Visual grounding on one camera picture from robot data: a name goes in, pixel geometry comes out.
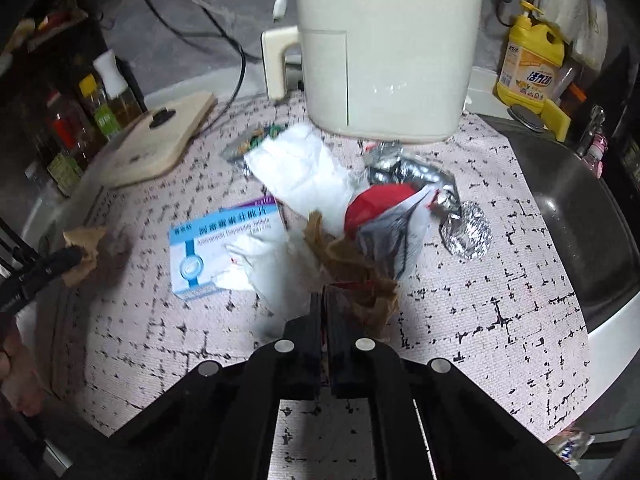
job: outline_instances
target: black sink basin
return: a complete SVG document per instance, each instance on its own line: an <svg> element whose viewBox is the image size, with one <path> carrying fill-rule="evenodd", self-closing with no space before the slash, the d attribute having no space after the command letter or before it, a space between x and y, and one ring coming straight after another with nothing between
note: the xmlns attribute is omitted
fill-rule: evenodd
<svg viewBox="0 0 640 480"><path fill-rule="evenodd" d="M483 119L509 139L593 330L640 290L640 254L618 204L564 144L514 121Z"/></svg>

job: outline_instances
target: green label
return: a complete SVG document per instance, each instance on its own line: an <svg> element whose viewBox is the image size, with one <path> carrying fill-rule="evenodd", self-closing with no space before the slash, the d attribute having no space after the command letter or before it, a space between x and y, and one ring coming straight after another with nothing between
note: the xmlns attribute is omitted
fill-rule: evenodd
<svg viewBox="0 0 640 480"><path fill-rule="evenodd" d="M107 105L102 105L95 111L94 119L98 124L98 128L100 128L100 131L107 139L120 131L118 120Z"/></svg>
<svg viewBox="0 0 640 480"><path fill-rule="evenodd" d="M47 167L49 174L58 184L60 191L67 196L71 196L78 182L80 182L79 173L74 169L74 165L78 166L72 158L59 153Z"/></svg>

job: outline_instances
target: human hand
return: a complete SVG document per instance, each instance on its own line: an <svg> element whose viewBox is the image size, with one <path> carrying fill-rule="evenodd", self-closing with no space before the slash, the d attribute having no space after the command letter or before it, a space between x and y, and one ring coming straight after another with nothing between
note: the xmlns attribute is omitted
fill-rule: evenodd
<svg viewBox="0 0 640 480"><path fill-rule="evenodd" d="M0 351L0 381L2 393L17 412L26 416L40 413L44 389L29 349L22 344L20 331L12 320Z"/></svg>

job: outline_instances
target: yellow dish soap bottle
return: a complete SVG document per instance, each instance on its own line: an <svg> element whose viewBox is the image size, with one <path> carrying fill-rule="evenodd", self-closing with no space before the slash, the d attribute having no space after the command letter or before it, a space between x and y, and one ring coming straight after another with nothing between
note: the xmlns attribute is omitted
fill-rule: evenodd
<svg viewBox="0 0 640 480"><path fill-rule="evenodd" d="M521 104L540 114L564 60L564 42L546 23L532 25L529 13L539 9L524 0L520 5L525 11L511 27L496 90L507 106Z"/></svg>

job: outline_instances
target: silver foil wrapper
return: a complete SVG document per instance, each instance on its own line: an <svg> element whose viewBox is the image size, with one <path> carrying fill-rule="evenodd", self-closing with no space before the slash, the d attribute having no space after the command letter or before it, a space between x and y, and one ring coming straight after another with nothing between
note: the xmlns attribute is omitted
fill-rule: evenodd
<svg viewBox="0 0 640 480"><path fill-rule="evenodd" d="M404 149L400 142L381 142L365 155L370 184L410 184L416 191L427 184L440 189L436 211L444 222L440 235L454 256L466 259L485 255L493 239L491 225L475 202L461 202L452 173L432 160Z"/></svg>
<svg viewBox="0 0 640 480"><path fill-rule="evenodd" d="M452 173L436 162L404 150L400 142L380 142L364 155L370 184L410 184L418 191L425 184L440 188L437 203L454 218L460 218L460 196Z"/></svg>
<svg viewBox="0 0 640 480"><path fill-rule="evenodd" d="M493 240L491 225L476 202L462 203L462 218L449 216L440 226L447 250L467 260L484 256Z"/></svg>

